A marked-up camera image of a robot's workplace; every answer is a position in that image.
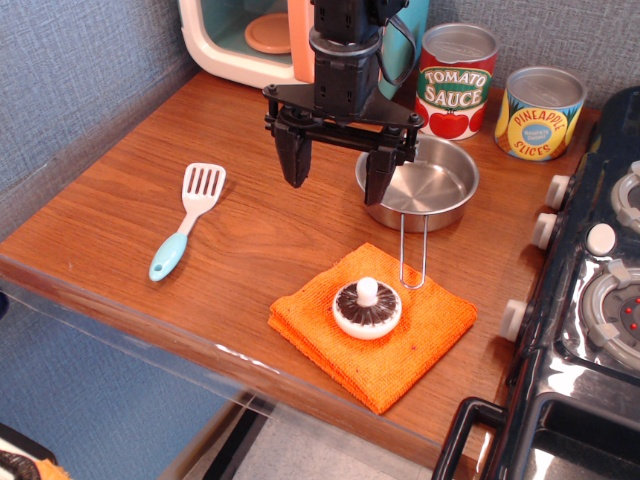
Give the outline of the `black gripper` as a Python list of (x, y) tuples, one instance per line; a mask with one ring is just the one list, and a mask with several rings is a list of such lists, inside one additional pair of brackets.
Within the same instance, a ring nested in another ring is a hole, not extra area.
[(398, 163), (412, 162), (423, 118), (381, 92), (386, 74), (381, 38), (341, 44), (312, 38), (315, 80), (263, 89), (266, 128), (275, 140), (285, 180), (302, 186), (311, 166), (312, 143), (368, 153), (365, 204), (379, 204)]

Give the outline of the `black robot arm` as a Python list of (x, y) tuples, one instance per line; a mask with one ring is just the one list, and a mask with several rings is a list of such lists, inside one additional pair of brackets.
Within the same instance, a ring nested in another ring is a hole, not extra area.
[(405, 1), (316, 1), (309, 44), (315, 79), (306, 85), (264, 88), (266, 128), (275, 141), (285, 180), (300, 187), (307, 178), (312, 144), (323, 142), (366, 153), (364, 201), (381, 203), (397, 167), (414, 160), (424, 119), (386, 98), (379, 81), (387, 25), (407, 39), (400, 21)]

